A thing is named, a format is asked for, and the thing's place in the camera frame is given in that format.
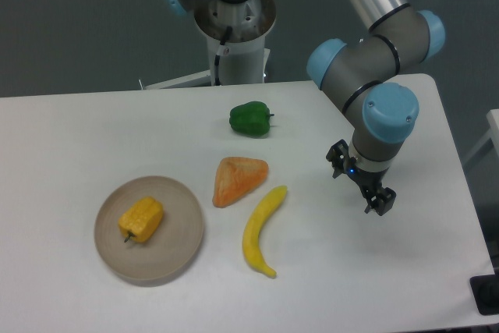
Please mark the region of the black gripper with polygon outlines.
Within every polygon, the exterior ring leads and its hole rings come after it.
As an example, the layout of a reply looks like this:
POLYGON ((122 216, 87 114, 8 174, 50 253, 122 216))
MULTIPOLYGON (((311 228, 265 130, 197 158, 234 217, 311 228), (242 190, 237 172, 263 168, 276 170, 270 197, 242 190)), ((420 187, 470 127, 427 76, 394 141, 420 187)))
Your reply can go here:
POLYGON ((333 144, 326 155, 326 159, 333 168, 332 178, 342 174, 347 175, 361 190, 366 199, 365 213, 374 211, 383 216, 393 208, 396 192, 382 186, 382 179, 388 171, 385 166, 369 166, 360 157, 350 155, 353 147, 349 147, 344 140, 333 144))

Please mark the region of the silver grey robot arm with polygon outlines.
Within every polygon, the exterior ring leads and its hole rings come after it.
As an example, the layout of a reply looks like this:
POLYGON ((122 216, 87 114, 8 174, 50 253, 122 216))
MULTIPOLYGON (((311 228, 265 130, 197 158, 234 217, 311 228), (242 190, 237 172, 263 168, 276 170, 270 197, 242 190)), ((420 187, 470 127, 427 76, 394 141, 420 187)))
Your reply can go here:
MULTIPOLYGON (((166 1, 180 15, 193 13, 207 41, 212 85, 263 82, 264 41, 276 20, 273 0, 166 1)), ((347 175, 367 210, 382 215, 396 198, 382 179, 419 114, 415 94, 392 78, 438 53, 445 30, 438 16, 416 11, 406 0, 350 1, 368 37, 355 45, 325 41, 306 71, 354 129, 350 141, 338 141, 327 153, 334 174, 347 175)))

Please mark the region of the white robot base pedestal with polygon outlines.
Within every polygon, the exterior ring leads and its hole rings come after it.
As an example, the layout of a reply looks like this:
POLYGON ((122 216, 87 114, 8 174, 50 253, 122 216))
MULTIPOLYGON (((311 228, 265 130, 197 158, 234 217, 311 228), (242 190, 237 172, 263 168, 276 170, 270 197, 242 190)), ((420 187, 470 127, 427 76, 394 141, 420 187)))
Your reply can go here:
POLYGON ((206 38, 209 69, 145 86, 145 90, 263 83, 270 50, 266 36, 276 20, 274 0, 239 4, 214 0, 194 13, 206 38))

